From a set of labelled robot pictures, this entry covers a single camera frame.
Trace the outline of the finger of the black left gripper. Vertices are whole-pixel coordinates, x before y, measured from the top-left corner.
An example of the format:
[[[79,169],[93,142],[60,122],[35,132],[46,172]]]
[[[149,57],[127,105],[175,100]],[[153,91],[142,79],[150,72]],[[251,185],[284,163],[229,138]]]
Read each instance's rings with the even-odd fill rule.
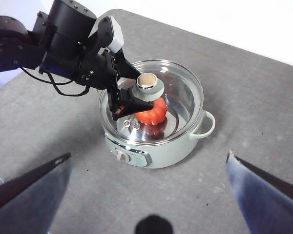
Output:
[[[113,54],[114,64],[117,66],[119,75],[123,78],[138,78],[140,72],[125,58],[123,50],[120,49],[118,52]]]
[[[114,121],[152,108],[152,104],[135,97],[131,88],[111,91],[111,113]]]

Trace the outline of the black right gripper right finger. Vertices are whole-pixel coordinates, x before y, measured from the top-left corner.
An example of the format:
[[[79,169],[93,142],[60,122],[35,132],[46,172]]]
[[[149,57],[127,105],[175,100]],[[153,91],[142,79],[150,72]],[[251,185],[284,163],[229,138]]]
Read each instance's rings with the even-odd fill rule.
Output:
[[[252,234],[293,234],[293,185],[229,151],[232,193]]]

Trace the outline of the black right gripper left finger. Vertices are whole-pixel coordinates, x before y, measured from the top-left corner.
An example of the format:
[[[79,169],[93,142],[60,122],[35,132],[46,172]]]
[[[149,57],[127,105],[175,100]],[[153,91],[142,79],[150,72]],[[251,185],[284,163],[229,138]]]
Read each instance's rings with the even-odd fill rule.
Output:
[[[71,153],[0,185],[0,234],[46,234],[66,193]]]

